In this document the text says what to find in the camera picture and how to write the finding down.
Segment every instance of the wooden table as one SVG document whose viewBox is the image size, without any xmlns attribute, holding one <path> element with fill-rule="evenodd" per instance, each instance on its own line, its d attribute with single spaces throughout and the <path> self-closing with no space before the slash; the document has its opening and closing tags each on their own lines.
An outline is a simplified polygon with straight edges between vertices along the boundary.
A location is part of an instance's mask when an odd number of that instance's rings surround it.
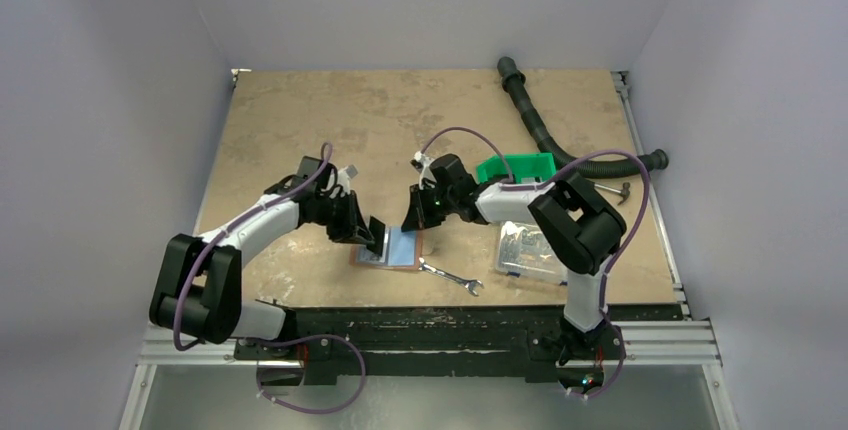
<svg viewBox="0 0 848 430">
<path fill-rule="evenodd" d="M 575 155 L 604 148 L 633 150 L 618 95 L 605 70 L 528 70 L 527 88 L 558 143 Z M 335 146 L 332 161 L 356 165 L 353 188 L 366 215 L 399 225 L 417 173 L 412 155 L 438 130 L 474 128 L 504 153 L 534 153 L 494 70 L 251 72 L 239 76 L 209 180 L 199 230 L 217 227 L 253 204 L 263 190 L 297 169 L 304 155 Z M 449 133 L 428 150 L 459 155 L 466 168 L 492 155 L 482 142 Z M 642 186 L 617 207 L 632 224 Z M 615 195 L 609 195 L 616 201 Z M 244 270 L 245 298 L 302 306 L 442 306 L 561 304 L 567 288 L 493 270 L 499 226 L 450 217 L 427 230 L 428 262 L 482 280 L 480 297 L 417 271 L 353 267 L 350 247 L 304 225 Z M 648 215 L 609 280 L 610 303 L 674 302 L 671 274 L 653 214 Z"/>
</svg>

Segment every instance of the black corrugated tube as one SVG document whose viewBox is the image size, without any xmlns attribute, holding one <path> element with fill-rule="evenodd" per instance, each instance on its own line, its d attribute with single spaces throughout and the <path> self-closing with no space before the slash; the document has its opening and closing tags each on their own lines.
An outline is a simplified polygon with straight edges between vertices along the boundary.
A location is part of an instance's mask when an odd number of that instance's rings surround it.
<svg viewBox="0 0 848 430">
<path fill-rule="evenodd" d="M 554 156 L 557 168 L 562 168 L 577 157 L 569 154 L 562 149 L 554 141 L 554 138 L 548 133 L 545 122 L 530 101 L 530 95 L 524 88 L 526 78 L 524 74 L 518 71 L 515 65 L 515 60 L 509 57 L 502 57 L 498 60 L 498 73 L 501 74 L 501 86 L 506 93 L 512 98 L 512 103 L 518 109 L 518 114 L 521 115 L 521 120 L 527 131 L 536 142 L 536 146 L 540 152 L 550 153 Z M 654 150 L 647 155 L 639 155 L 639 160 L 645 164 L 648 171 L 662 170 L 668 166 L 668 155 L 662 150 Z M 639 169 L 630 160 L 613 160 L 607 162 L 586 162 L 577 170 L 580 175 L 586 178 L 621 178 L 631 175 L 638 175 Z"/>
</svg>

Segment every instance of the green plastic container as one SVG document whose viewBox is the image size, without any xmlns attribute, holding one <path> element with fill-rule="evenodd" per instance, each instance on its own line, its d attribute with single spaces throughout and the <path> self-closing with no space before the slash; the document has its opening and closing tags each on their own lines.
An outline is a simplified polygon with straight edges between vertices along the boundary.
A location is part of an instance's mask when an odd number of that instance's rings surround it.
<svg viewBox="0 0 848 430">
<path fill-rule="evenodd" d="M 506 161 L 515 174 L 515 181 L 521 183 L 524 179 L 535 179 L 545 181 L 556 173 L 554 157 L 550 153 L 527 153 L 521 155 L 505 155 Z M 495 175 L 506 175 L 506 168 L 500 157 L 494 157 L 477 165 L 477 181 L 480 183 L 488 181 Z"/>
</svg>

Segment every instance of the transparent organizer case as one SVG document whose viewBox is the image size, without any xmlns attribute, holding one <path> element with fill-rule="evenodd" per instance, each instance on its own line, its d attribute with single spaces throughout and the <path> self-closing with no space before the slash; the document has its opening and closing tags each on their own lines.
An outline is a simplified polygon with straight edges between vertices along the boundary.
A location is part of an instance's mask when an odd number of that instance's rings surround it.
<svg viewBox="0 0 848 430">
<path fill-rule="evenodd" d="M 498 239 L 495 270 L 515 277 L 566 284 L 566 268 L 536 225 L 505 222 Z"/>
</svg>

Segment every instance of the white wall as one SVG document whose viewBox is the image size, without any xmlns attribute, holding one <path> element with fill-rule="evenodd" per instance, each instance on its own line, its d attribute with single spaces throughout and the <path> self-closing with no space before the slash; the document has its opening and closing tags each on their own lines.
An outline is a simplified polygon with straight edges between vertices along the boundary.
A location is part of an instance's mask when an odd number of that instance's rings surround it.
<svg viewBox="0 0 848 430">
<path fill-rule="evenodd" d="M 671 0 L 632 69 L 744 428 L 845 428 L 848 0 Z"/>
<path fill-rule="evenodd" d="M 667 0 L 195 0 L 232 67 L 628 68 Z"/>
<path fill-rule="evenodd" d="M 0 428 L 115 428 L 228 67 L 190 0 L 0 0 Z"/>
</svg>

